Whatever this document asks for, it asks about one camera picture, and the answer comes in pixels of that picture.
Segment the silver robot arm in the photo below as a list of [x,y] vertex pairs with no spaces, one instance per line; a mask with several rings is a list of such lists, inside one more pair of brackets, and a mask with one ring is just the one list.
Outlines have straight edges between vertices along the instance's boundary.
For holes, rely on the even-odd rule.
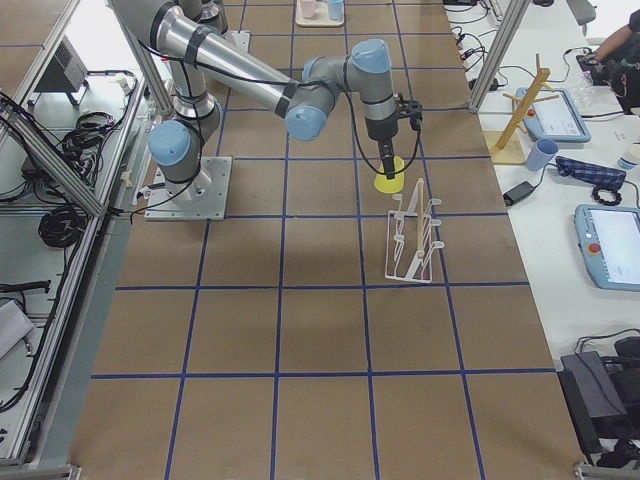
[[368,136],[378,145],[379,178],[402,179],[393,139],[398,133],[399,107],[394,95],[391,58],[381,39],[356,44],[345,56],[308,61],[301,80],[242,51],[213,29],[197,22],[181,1],[115,1],[124,26],[144,46],[170,60],[201,69],[283,118],[291,137],[315,140],[327,123],[340,94],[355,92],[363,104]]
[[228,21],[223,1],[202,0],[198,22],[216,30],[219,35],[225,35],[228,31]]

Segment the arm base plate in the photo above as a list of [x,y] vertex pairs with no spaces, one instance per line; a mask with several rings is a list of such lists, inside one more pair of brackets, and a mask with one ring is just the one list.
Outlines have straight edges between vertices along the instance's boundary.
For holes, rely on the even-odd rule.
[[249,55],[250,32],[241,30],[227,30],[222,38],[227,46],[225,47],[225,58],[243,58]]
[[149,221],[223,220],[231,178],[231,157],[203,157],[199,176],[189,188],[170,200],[180,188],[169,184],[153,189],[144,211]]

